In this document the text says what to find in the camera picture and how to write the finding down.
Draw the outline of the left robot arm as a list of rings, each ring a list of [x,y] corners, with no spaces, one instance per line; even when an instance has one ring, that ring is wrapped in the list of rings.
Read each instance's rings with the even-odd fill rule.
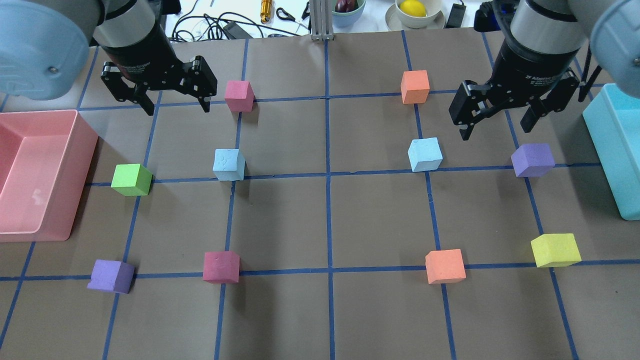
[[[148,91],[177,91],[204,112],[218,81],[201,55],[178,59],[147,0],[3,0],[0,3],[2,93],[49,101],[73,86],[95,42],[109,60],[100,75],[115,101],[149,116]]]

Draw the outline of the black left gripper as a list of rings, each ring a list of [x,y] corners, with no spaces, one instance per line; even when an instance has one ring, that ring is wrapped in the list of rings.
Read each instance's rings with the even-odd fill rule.
[[[116,101],[139,105],[148,116],[154,103],[148,91],[178,91],[198,100],[205,113],[218,93],[218,79],[205,57],[195,55],[183,63],[161,29],[126,47],[103,46],[109,61],[103,64],[100,79]]]

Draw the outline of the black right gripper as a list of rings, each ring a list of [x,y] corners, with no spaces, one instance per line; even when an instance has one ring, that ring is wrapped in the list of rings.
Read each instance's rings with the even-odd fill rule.
[[[529,103],[519,122],[525,133],[550,112],[566,109],[579,85],[578,76],[570,68],[575,54],[542,54],[516,43],[503,43],[487,83],[463,80],[450,104],[448,111],[462,140],[468,141],[474,126],[500,109]]]

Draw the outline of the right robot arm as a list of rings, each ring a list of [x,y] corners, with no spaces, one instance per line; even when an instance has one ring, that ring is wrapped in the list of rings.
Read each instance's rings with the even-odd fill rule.
[[[448,109],[467,141],[480,121],[526,107],[520,125],[529,133],[542,117],[562,112],[581,80],[570,68],[583,45],[628,96],[639,96],[637,0],[493,0],[503,34],[489,80],[464,80]]]

